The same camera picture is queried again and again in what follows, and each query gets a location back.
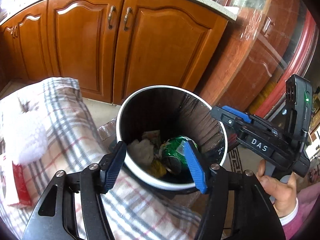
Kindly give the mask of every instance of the screw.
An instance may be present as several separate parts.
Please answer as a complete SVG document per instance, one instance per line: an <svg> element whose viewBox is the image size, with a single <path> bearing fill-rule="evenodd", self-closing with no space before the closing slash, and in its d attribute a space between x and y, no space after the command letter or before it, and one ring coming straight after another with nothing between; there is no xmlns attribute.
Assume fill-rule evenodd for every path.
<svg viewBox="0 0 320 240"><path fill-rule="evenodd" d="M57 171L56 173L57 177L61 177L62 175L64 175L64 171Z"/></svg>
<svg viewBox="0 0 320 240"><path fill-rule="evenodd" d="M253 172L251 170L245 170L244 174L246 174L247 176L252 176Z"/></svg>
<svg viewBox="0 0 320 240"><path fill-rule="evenodd" d="M213 170L218 170L218 169L220 169L220 165L217 164L217 163L213 163L213 164L210 165L210 168L213 169Z"/></svg>
<svg viewBox="0 0 320 240"><path fill-rule="evenodd" d="M97 163L92 163L89 165L89 169L90 170L95 170L96 168L98 168L98 164Z"/></svg>

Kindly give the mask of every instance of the metal drawer pull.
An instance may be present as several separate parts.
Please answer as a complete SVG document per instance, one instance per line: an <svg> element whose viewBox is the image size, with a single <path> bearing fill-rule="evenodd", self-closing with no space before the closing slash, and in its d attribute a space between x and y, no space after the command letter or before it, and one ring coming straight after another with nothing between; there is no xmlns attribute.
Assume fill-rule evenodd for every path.
<svg viewBox="0 0 320 240"><path fill-rule="evenodd" d="M112 25L111 25L110 22L111 22L111 18L112 18L112 13L113 13L113 11L115 11L115 10L116 10L116 7L115 7L114 5L112 5L111 8L110 8L109 15L108 15L109 30L112 29Z"/></svg>
<svg viewBox="0 0 320 240"><path fill-rule="evenodd" d="M13 29L12 29L12 32L11 32L11 36L13 37L13 38L15 38L16 37L16 25L13 27Z"/></svg>
<svg viewBox="0 0 320 240"><path fill-rule="evenodd" d="M267 32L270 24L271 24L271 19L268 17L268 18L266 19L266 23L264 24L264 27L262 28L262 32L263 32L264 34L266 34L266 32Z"/></svg>
<svg viewBox="0 0 320 240"><path fill-rule="evenodd" d="M132 12L132 8L131 7L128 7L127 8L127 13L125 14L124 16L124 30L127 31L129 28L127 27L127 21L128 21L128 18L129 18L129 13Z"/></svg>

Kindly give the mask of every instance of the pink sleeve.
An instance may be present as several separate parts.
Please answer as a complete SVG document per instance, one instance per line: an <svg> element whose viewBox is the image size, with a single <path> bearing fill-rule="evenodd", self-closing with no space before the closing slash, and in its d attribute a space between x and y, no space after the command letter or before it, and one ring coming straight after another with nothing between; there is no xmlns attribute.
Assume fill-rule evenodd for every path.
<svg viewBox="0 0 320 240"><path fill-rule="evenodd" d="M302 221L302 211L300 206L298 207L298 213L294 217L293 220L291 220L288 224L282 226L285 239L289 240L301 227L303 221Z"/></svg>
<svg viewBox="0 0 320 240"><path fill-rule="evenodd" d="M313 208L320 193L320 182L301 190L297 196L299 200L298 212L293 220L283 226L285 238L289 240L302 226Z"/></svg>

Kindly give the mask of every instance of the trash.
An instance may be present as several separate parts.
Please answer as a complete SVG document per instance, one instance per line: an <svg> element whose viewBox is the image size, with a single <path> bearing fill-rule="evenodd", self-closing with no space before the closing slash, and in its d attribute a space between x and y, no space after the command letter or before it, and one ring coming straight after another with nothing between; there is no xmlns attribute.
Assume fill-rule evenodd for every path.
<svg viewBox="0 0 320 240"><path fill-rule="evenodd" d="M142 139L148 139L155 146L156 149L160 149L160 130L144 132L142 134Z"/></svg>
<svg viewBox="0 0 320 240"><path fill-rule="evenodd" d="M167 170L162 165L160 160L153 160L151 165L146 169L146 172L149 173L151 176L154 176L155 178L159 179L167 173Z"/></svg>
<svg viewBox="0 0 320 240"><path fill-rule="evenodd" d="M137 164L149 166L154 158L153 148L148 139L143 139L141 142L135 139L128 145L128 153Z"/></svg>
<svg viewBox="0 0 320 240"><path fill-rule="evenodd" d="M161 157L161 162L167 171L174 175L178 175L181 171L188 169L188 164L183 153L184 144L188 140L193 141L196 148L198 148L194 140L186 136L171 138L160 147L159 156Z"/></svg>

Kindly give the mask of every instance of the white fluffy cloth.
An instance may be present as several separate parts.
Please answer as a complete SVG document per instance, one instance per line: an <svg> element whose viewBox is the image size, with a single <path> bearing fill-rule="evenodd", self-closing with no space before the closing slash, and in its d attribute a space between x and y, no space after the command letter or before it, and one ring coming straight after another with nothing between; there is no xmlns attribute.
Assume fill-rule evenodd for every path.
<svg viewBox="0 0 320 240"><path fill-rule="evenodd" d="M48 149L46 130L36 111L11 116L3 128L5 152L14 164L37 161Z"/></svg>

